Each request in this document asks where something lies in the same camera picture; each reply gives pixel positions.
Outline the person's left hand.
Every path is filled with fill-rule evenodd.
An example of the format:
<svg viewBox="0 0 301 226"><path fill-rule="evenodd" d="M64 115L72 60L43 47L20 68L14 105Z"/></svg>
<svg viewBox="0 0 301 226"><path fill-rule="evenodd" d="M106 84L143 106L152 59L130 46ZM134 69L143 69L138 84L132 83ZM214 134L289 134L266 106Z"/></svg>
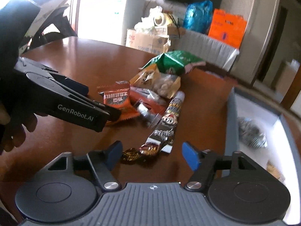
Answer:
<svg viewBox="0 0 301 226"><path fill-rule="evenodd" d="M26 139L24 128L28 132L35 131L38 123L37 115L47 116L47 114L41 112L26 113L20 119L13 120L4 105L1 104L1 129L4 130L4 132L1 131L1 154L3 151L10 152L24 143Z"/></svg>

